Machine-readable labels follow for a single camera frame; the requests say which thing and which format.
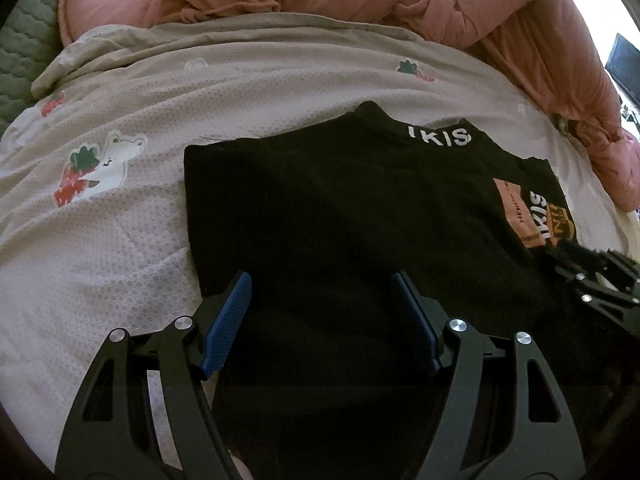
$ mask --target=pink comforter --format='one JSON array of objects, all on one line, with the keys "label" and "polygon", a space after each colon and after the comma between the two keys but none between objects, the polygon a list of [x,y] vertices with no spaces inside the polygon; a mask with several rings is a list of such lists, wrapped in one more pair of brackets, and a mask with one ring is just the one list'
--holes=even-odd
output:
[{"label": "pink comforter", "polygon": [[569,119],[613,202],[624,211],[640,206],[640,144],[621,126],[618,95],[572,0],[60,0],[60,24],[69,44],[105,23],[152,27],[278,11],[396,25],[468,50],[544,112]]}]

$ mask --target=bear ear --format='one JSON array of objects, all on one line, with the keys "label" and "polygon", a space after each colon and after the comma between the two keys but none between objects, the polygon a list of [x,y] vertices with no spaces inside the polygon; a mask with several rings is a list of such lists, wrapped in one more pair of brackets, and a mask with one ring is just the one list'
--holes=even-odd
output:
[{"label": "bear ear", "polygon": [[120,130],[111,130],[109,135],[107,136],[107,144],[113,144],[115,142],[120,142],[121,136]]}]

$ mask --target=silver screw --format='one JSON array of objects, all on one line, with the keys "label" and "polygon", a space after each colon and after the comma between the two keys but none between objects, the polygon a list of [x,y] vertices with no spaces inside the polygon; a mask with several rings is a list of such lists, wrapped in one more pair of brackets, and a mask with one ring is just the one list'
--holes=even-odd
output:
[{"label": "silver screw", "polygon": [[464,332],[466,330],[466,323],[461,319],[452,319],[449,321],[449,326],[456,332]]},{"label": "silver screw", "polygon": [[191,319],[189,316],[179,317],[174,322],[174,326],[178,330],[187,330],[188,328],[191,328],[192,324],[193,324],[193,319]]},{"label": "silver screw", "polygon": [[111,339],[114,343],[117,343],[119,341],[122,341],[124,339],[124,336],[126,336],[126,332],[124,332],[123,329],[121,328],[117,328],[116,330],[111,330],[111,333],[109,334],[109,339]]},{"label": "silver screw", "polygon": [[518,343],[523,345],[528,345],[532,341],[531,336],[526,332],[518,332],[516,334],[516,339],[518,340]]}]

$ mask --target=bed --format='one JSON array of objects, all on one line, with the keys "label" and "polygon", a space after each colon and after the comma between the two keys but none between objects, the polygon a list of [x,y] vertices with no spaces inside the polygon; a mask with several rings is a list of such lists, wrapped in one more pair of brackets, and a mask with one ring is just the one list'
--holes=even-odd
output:
[{"label": "bed", "polygon": [[[105,25],[60,53],[55,1],[19,0],[0,29],[0,402],[49,468],[105,334],[160,330],[198,306],[189,144],[272,136],[367,100],[432,128],[464,117],[508,152],[549,160],[581,244],[640,258],[638,217],[614,206],[580,142],[468,54],[288,12]],[[117,171],[78,187],[105,161]],[[177,464],[150,384],[163,457]]]}]

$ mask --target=green quilted fabric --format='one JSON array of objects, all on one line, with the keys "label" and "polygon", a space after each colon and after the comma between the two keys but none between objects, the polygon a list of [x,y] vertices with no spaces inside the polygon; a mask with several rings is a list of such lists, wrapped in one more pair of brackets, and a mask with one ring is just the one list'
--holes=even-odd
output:
[{"label": "green quilted fabric", "polygon": [[58,0],[19,0],[0,29],[0,136],[33,105],[31,83],[62,50]]}]

